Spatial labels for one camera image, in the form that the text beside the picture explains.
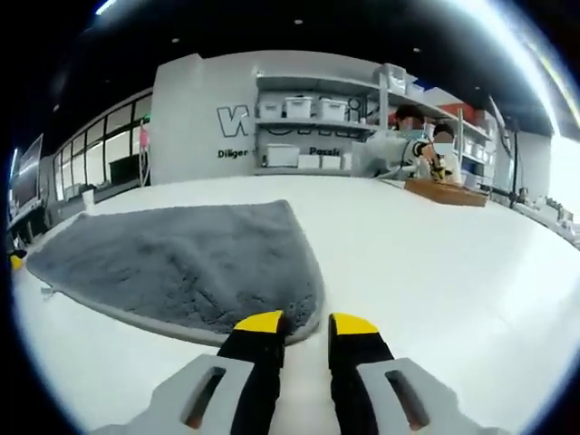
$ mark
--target wooden board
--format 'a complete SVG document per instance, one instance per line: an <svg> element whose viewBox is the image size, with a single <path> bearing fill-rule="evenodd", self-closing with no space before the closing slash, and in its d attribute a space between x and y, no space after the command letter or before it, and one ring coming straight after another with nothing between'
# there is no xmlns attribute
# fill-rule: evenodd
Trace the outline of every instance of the wooden board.
<svg viewBox="0 0 580 435"><path fill-rule="evenodd" d="M485 207L488 202L487 195L473 192L462 186L437 183L428 179L408 179L405 181L405 190L440 204Z"/></svg>

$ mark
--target gray towel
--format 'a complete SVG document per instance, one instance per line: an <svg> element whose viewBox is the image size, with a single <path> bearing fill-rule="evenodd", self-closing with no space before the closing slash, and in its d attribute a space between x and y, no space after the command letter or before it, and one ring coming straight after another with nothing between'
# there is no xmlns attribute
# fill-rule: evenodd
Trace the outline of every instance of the gray towel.
<svg viewBox="0 0 580 435"><path fill-rule="evenodd" d="M286 201L80 215L28 269L138 327L221 344L244 318L282 309L290 343L320 320L323 282Z"/></svg>

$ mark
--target black hair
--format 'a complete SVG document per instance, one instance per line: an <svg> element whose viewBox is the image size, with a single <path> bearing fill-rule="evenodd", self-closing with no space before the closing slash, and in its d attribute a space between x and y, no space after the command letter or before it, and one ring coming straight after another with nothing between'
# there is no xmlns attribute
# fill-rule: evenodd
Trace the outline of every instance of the black hair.
<svg viewBox="0 0 580 435"><path fill-rule="evenodd" d="M433 130L433 138L435 138L435 136L437 136L439 133L448 133L451 138L455 139L455 131L453 130L453 127L444 122L441 122L435 126L435 129Z"/></svg>
<svg viewBox="0 0 580 435"><path fill-rule="evenodd" d="M404 120L406 118L414 118L419 120L421 123L425 122L425 115L423 115L421 109L410 104L403 104L399 106L399 109L397 109L395 112L396 120Z"/></svg>

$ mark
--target white tabletop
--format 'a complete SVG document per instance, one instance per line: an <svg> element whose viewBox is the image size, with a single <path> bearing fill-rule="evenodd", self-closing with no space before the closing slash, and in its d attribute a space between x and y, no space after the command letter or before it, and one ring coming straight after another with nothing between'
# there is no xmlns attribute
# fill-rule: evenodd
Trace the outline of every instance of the white tabletop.
<svg viewBox="0 0 580 435"><path fill-rule="evenodd" d="M370 179L272 176L138 188L95 213L280 198L322 269L324 316L346 312L377 324L395 356L455 390L480 424L520 431L539 413L580 344L580 252L507 208L442 206ZM122 324L60 294L44 299L43 284L25 269L15 282L32 355L85 429L129 421L158 384L217 351ZM324 325L286 349L271 433L339 433L326 346Z"/></svg>

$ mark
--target pink object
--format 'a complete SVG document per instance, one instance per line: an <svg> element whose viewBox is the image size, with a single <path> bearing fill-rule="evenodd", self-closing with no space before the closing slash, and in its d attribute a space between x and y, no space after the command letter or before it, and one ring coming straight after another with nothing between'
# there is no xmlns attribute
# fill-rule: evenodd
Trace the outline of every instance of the pink object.
<svg viewBox="0 0 580 435"><path fill-rule="evenodd" d="M147 148L149 145L149 134L143 125L139 129L139 144L142 148Z"/></svg>

